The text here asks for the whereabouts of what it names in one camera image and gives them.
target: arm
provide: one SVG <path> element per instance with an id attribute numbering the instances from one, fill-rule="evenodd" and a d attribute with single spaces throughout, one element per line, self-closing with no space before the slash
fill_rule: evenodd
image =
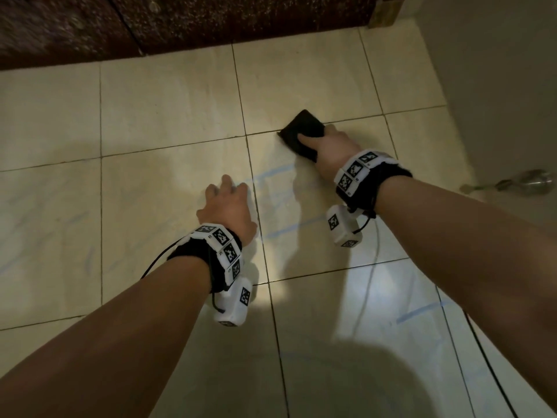
<path id="1" fill-rule="evenodd" d="M 200 222 L 223 224 L 246 246 L 256 232 L 247 185 L 205 193 Z M 3 415 L 147 417 L 211 289 L 209 267 L 176 257 L 35 351 L 0 379 Z"/>
<path id="2" fill-rule="evenodd" d="M 328 180 L 361 148 L 334 126 L 300 141 Z M 405 176 L 376 212 L 412 261 L 465 309 L 557 410 L 557 242 L 497 208 Z"/>

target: floor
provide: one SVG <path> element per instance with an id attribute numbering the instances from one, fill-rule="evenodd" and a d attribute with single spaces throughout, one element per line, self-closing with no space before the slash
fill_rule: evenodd
<path id="1" fill-rule="evenodd" d="M 260 224 L 254 301 L 235 329 L 204 307 L 151 416 L 512 416 L 380 219 L 332 244 L 334 192 L 276 135 L 301 109 L 418 179 L 473 181 L 413 20 L 0 73 L 0 375 L 136 282 L 228 173 Z"/>

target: floor tile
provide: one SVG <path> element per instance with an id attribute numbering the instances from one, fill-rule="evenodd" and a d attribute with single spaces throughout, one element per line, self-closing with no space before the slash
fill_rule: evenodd
<path id="1" fill-rule="evenodd" d="M 225 173 L 237 184 L 251 182 L 245 138 L 102 159 L 103 302 L 135 283 L 166 246 L 198 225 L 205 188 L 220 184 Z M 246 276 L 266 282 L 260 236 L 243 255 Z"/>
<path id="2" fill-rule="evenodd" d="M 511 409 L 487 367 L 464 312 L 441 290 L 440 294 L 476 418 L 512 418 Z"/>
<path id="3" fill-rule="evenodd" d="M 71 318 L 0 331 L 0 377 L 78 321 Z"/>
<path id="4" fill-rule="evenodd" d="M 435 286 L 400 260 L 271 283 L 292 418 L 472 418 Z"/>
<path id="5" fill-rule="evenodd" d="M 102 154 L 243 135 L 231 46 L 103 62 Z"/>
<path id="6" fill-rule="evenodd" d="M 241 327 L 203 307 L 151 418 L 286 417 L 268 285 L 257 286 Z"/>
<path id="7" fill-rule="evenodd" d="M 476 323 L 472 323 L 472 325 L 516 414 L 519 417 L 555 418 L 555 413 L 551 408 L 491 343 Z"/>
<path id="8" fill-rule="evenodd" d="M 0 72 L 0 170 L 98 157 L 99 64 Z"/>
<path id="9" fill-rule="evenodd" d="M 0 173 L 0 329 L 100 306 L 100 159 Z"/>
<path id="10" fill-rule="evenodd" d="M 387 114 L 398 159 L 416 179 L 458 191 L 475 182 L 447 107 Z"/>
<path id="11" fill-rule="evenodd" d="M 322 122 L 381 114 L 356 28 L 235 44 L 234 55 L 248 134 L 303 109 Z"/>
<path id="12" fill-rule="evenodd" d="M 337 127 L 363 146 L 394 154 L 382 116 Z M 381 219 L 368 224 L 364 242 L 356 248 L 334 245 L 325 212 L 341 200 L 332 184 L 321 179 L 314 163 L 297 158 L 276 133 L 249 136 L 248 143 L 270 281 L 407 257 Z"/>
<path id="13" fill-rule="evenodd" d="M 360 32 L 385 113 L 447 104 L 414 19 Z"/>

